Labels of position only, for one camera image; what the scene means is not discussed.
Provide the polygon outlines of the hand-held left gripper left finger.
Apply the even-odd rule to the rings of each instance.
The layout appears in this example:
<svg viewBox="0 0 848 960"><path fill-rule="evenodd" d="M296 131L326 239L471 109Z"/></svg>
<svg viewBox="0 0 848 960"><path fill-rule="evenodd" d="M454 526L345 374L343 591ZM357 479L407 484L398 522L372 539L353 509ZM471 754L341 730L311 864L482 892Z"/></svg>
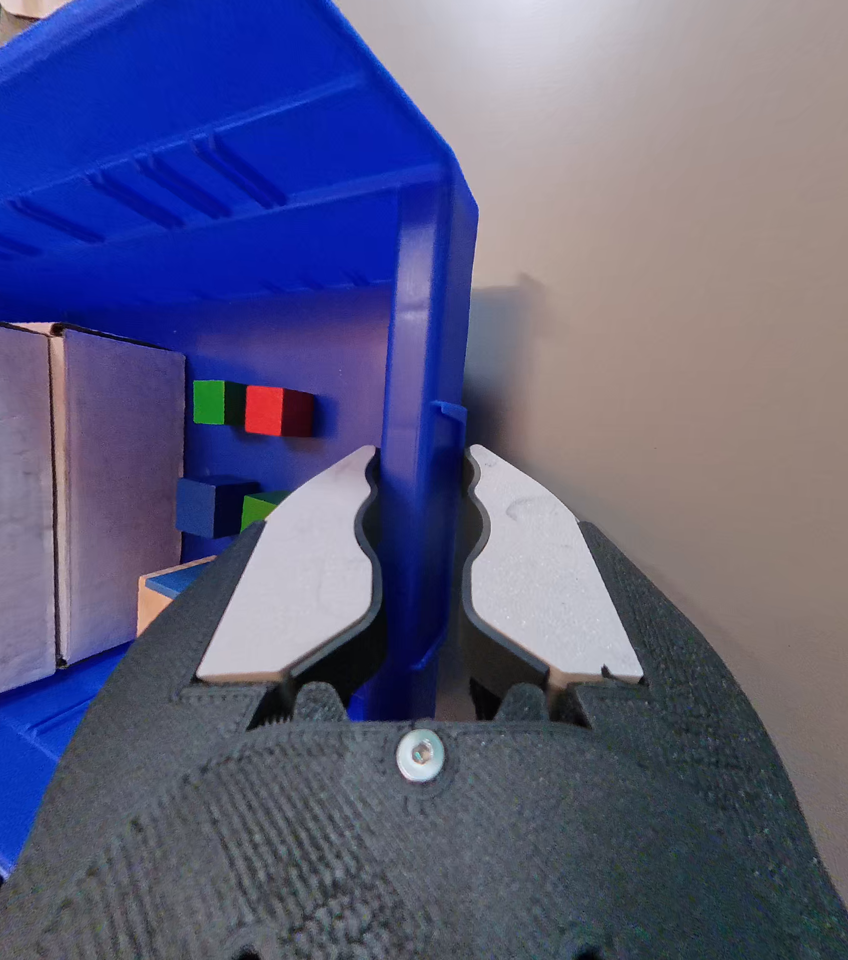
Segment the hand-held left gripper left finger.
<svg viewBox="0 0 848 960"><path fill-rule="evenodd" d="M375 517L379 451L364 445L299 486L263 522L197 667L217 686L322 682L348 702L386 657Z"/></svg>

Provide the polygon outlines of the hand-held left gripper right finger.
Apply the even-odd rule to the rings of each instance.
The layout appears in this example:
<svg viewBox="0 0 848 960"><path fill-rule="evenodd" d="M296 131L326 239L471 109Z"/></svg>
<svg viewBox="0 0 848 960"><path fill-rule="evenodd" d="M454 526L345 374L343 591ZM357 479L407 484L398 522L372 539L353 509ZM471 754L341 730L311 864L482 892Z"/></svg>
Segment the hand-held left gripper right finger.
<svg viewBox="0 0 848 960"><path fill-rule="evenodd" d="M637 687L645 668L571 509L484 445L465 463L461 646L482 698L529 685L554 704L579 686Z"/></svg>

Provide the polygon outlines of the blue plastic bin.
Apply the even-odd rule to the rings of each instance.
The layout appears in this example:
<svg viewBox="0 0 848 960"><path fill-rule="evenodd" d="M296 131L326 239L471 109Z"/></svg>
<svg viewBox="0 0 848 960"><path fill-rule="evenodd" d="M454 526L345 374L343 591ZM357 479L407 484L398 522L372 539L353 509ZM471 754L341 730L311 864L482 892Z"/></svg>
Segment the blue plastic bin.
<svg viewBox="0 0 848 960"><path fill-rule="evenodd" d="M388 643L357 719L434 703L477 232L453 151L332 2L71 2L0 48L0 324L182 354L181 477L294 492L378 449ZM194 379L313 394L313 435L196 424ZM136 647L0 693L0 878Z"/></svg>

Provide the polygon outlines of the green cube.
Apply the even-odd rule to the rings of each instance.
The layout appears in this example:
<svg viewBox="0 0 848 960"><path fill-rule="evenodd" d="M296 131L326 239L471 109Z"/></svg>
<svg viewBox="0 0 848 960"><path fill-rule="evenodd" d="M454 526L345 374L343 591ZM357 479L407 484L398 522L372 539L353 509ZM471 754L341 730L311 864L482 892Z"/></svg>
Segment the green cube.
<svg viewBox="0 0 848 960"><path fill-rule="evenodd" d="M259 490L246 494L241 506L240 532L255 522L265 522L290 493L291 490Z"/></svg>
<svg viewBox="0 0 848 960"><path fill-rule="evenodd" d="M192 418L203 426L238 426L245 423L247 385L226 379L194 379Z"/></svg>

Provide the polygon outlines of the wooden cube with blue tape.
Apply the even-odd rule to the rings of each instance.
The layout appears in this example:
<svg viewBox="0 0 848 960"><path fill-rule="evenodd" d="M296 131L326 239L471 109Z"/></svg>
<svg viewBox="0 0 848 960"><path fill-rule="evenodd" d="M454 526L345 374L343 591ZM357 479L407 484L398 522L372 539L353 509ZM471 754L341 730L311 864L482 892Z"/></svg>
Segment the wooden cube with blue tape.
<svg viewBox="0 0 848 960"><path fill-rule="evenodd" d="M215 556L199 558L142 575L138 580L136 637L139 638L160 613L189 588L204 567L215 560Z"/></svg>

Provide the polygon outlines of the red cube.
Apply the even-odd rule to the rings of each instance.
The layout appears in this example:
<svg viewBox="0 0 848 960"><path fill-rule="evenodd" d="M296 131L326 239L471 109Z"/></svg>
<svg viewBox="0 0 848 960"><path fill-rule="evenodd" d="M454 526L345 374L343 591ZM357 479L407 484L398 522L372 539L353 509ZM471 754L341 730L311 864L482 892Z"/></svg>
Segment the red cube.
<svg viewBox="0 0 848 960"><path fill-rule="evenodd" d="M287 388L250 385L246 388L243 428L258 436L309 438L313 435L315 398Z"/></svg>

